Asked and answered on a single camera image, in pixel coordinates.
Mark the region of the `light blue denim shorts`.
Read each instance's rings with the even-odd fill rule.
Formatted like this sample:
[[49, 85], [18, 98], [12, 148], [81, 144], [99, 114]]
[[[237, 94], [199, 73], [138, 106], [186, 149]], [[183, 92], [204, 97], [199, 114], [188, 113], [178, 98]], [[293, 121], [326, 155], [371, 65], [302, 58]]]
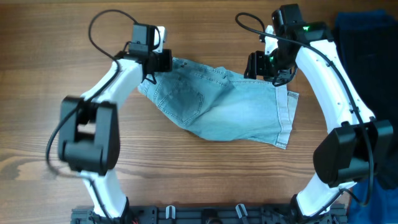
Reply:
[[209, 141], [250, 140], [285, 149], [299, 94], [224, 67], [174, 58], [171, 72], [138, 90], [178, 127]]

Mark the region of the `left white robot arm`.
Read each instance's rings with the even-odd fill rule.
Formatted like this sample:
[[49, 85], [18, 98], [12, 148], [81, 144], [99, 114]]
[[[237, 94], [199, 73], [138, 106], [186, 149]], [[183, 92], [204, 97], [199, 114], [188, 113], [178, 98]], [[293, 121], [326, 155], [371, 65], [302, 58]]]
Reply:
[[121, 150], [118, 112], [142, 82], [155, 83], [155, 73], [171, 70], [171, 51], [163, 48], [166, 35], [163, 26], [134, 24], [131, 41], [111, 57], [104, 77], [81, 96], [62, 101], [57, 154], [93, 201], [90, 222], [132, 221], [129, 199], [114, 169]]

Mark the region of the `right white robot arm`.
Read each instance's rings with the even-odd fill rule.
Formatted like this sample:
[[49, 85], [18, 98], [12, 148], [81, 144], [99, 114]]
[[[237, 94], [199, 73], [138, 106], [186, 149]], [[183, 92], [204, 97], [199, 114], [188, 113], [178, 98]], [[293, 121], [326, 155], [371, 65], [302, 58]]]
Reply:
[[333, 203], [359, 181], [368, 182], [366, 197], [371, 197], [393, 128], [388, 120], [377, 120], [358, 95], [324, 22], [305, 22], [297, 4], [278, 8], [272, 22], [272, 30], [258, 31], [266, 47], [249, 56], [244, 77], [282, 86], [301, 70], [322, 109], [328, 134], [313, 153], [310, 182], [283, 210], [274, 207], [271, 212], [287, 223], [333, 221]]

